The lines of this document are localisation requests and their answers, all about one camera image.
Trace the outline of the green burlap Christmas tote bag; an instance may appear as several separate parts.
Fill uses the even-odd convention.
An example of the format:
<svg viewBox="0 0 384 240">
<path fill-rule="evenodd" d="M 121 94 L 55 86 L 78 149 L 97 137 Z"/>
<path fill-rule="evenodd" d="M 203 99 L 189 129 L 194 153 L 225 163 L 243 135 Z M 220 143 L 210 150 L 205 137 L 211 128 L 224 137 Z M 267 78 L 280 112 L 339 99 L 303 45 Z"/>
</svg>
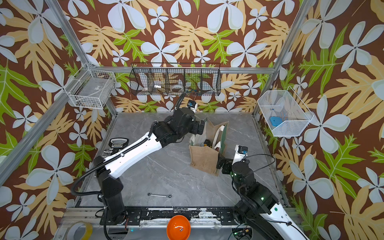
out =
<svg viewBox="0 0 384 240">
<path fill-rule="evenodd" d="M 218 176 L 217 162 L 226 149 L 227 129 L 229 122 L 214 125 L 205 118 L 205 128 L 202 135 L 192 135 L 189 140 L 191 167 L 202 172 Z M 209 139 L 212 147 L 204 147 L 204 142 Z"/>
</svg>

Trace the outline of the black utility knife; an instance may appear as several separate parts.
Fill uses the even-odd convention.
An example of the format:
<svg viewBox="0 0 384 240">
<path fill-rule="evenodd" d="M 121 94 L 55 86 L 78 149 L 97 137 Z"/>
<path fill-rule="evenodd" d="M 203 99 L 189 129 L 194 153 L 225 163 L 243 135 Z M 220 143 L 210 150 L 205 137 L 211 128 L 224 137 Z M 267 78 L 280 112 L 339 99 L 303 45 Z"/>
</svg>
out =
<svg viewBox="0 0 384 240">
<path fill-rule="evenodd" d="M 204 147 L 211 148 L 212 147 L 212 142 L 209 139 L 206 139 L 205 142 L 204 142 Z"/>
</svg>

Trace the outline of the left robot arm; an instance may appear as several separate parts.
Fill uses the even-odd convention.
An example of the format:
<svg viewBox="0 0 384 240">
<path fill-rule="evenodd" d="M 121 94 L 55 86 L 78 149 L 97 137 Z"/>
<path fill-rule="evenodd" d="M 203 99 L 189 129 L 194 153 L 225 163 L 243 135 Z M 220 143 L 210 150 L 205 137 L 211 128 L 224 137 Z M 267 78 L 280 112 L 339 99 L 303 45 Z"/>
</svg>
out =
<svg viewBox="0 0 384 240">
<path fill-rule="evenodd" d="M 96 157 L 95 167 L 74 182 L 71 194 L 98 196 L 104 204 L 105 216 L 111 217 L 114 224 L 122 223 L 127 213 L 121 194 L 124 186 L 120 176 L 138 161 L 169 144 L 176 143 L 187 134 L 202 135 L 205 121 L 196 119 L 197 108 L 198 105 L 194 101 L 189 102 L 186 107 L 176 107 L 173 114 L 164 121 L 153 122 L 150 130 L 133 144 L 106 158 Z M 77 185 L 93 172 L 97 173 L 100 191 L 78 192 Z"/>
</svg>

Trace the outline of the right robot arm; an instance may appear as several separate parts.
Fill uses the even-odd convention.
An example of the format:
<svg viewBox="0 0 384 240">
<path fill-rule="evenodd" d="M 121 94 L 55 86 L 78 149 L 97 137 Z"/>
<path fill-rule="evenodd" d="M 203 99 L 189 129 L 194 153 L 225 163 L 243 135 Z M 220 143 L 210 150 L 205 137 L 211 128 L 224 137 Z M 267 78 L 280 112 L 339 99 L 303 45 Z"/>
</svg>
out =
<svg viewBox="0 0 384 240">
<path fill-rule="evenodd" d="M 255 178 L 247 160 L 219 158 L 217 169 L 230 175 L 232 187 L 241 200 L 234 206 L 236 222 L 249 226 L 266 240 L 307 240 L 278 198 Z"/>
</svg>

